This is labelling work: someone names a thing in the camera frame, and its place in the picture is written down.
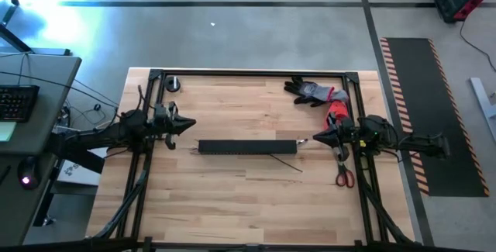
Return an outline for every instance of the scissors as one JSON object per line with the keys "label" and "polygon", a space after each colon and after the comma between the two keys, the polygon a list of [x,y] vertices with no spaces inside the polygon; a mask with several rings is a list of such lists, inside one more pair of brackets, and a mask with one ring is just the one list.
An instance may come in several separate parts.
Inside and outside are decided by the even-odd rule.
{"label": "scissors", "polygon": [[346,168],[344,161],[338,161],[338,176],[336,177],[336,184],[339,187],[347,186],[352,188],[355,185],[355,176]]}

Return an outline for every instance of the computer mouse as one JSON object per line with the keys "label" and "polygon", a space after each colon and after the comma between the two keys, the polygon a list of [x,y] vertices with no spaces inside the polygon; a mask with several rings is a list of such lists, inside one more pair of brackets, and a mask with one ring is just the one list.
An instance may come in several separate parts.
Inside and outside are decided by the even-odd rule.
{"label": "computer mouse", "polygon": [[17,166],[17,178],[25,190],[32,190],[40,185],[38,157],[30,156],[22,159]]}

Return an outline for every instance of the orange and black striped tape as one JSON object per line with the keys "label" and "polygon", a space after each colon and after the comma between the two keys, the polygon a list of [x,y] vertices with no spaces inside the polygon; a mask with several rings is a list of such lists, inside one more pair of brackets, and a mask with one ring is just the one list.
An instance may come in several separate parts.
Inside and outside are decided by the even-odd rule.
{"label": "orange and black striped tape", "polygon": [[477,173],[479,174],[479,178],[481,179],[480,182],[484,187],[484,194],[487,197],[489,197],[489,187],[487,186],[487,182],[482,174],[481,164],[479,164],[479,160],[475,155],[474,148],[472,147],[472,144],[470,142],[470,138],[468,136],[467,130],[465,129],[465,125],[463,124],[463,120],[460,117],[460,111],[458,111],[458,107],[456,106],[455,99],[453,97],[453,93],[451,92],[450,85],[448,84],[448,81],[444,74],[443,66],[441,65],[439,55],[437,54],[436,48],[434,47],[434,43],[430,39],[429,39],[429,44],[431,46],[432,54],[434,54],[434,60],[436,61],[437,66],[439,68],[439,73],[441,74],[441,78],[443,79],[444,86],[446,87],[446,91],[448,92],[449,100],[451,101],[451,105],[453,106],[453,110],[455,111],[456,118],[458,119],[460,128],[462,129],[463,135],[465,136],[465,141],[467,142],[468,149],[470,150],[470,154],[472,155],[472,160],[474,161],[475,168],[477,169]]}
{"label": "orange and black striped tape", "polygon": [[[389,81],[393,89],[394,101],[396,102],[396,108],[398,109],[398,114],[401,120],[401,128],[405,133],[412,133],[412,123],[410,123],[410,117],[408,116],[408,110],[406,109],[405,98],[403,98],[403,91],[401,90],[398,74],[396,73],[396,67],[394,66],[393,56],[391,54],[391,50],[389,49],[389,43],[386,38],[381,38],[381,47],[382,54],[384,55],[384,62],[386,63],[387,75],[389,76]],[[429,186],[427,186],[427,177],[425,176],[422,159],[416,152],[410,152],[410,158],[412,159],[413,170],[417,179],[418,189],[421,193],[428,195]]]}

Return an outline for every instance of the work glove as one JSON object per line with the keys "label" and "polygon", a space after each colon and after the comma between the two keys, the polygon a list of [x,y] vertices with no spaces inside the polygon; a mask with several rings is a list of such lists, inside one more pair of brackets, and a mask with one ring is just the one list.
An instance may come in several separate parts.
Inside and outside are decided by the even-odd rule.
{"label": "work glove", "polygon": [[320,86],[315,82],[303,81],[300,77],[292,77],[291,80],[284,83],[284,90],[298,95],[295,104],[313,102],[310,106],[317,107],[336,100],[348,102],[348,94],[343,90],[334,91],[334,87]]}

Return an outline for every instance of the gray desk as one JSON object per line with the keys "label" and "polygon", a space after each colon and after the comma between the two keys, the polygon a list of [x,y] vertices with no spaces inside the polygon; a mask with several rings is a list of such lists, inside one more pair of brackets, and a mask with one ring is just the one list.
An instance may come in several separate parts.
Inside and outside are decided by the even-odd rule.
{"label": "gray desk", "polygon": [[[22,55],[1,57],[0,71],[19,73]],[[24,59],[23,74],[71,86],[81,59],[78,57],[29,55]],[[17,84],[17,77],[0,74],[0,84]],[[21,84],[38,85],[40,92],[33,114],[27,123],[18,123],[12,138],[0,143],[0,172],[11,166],[9,175],[0,185],[0,247],[20,245],[24,240],[40,199],[46,191],[50,172],[57,162],[51,154],[44,154],[43,148],[57,119],[69,90],[63,86],[21,78]],[[17,181],[17,165],[27,154],[40,156],[42,176],[37,189],[22,189]]]}

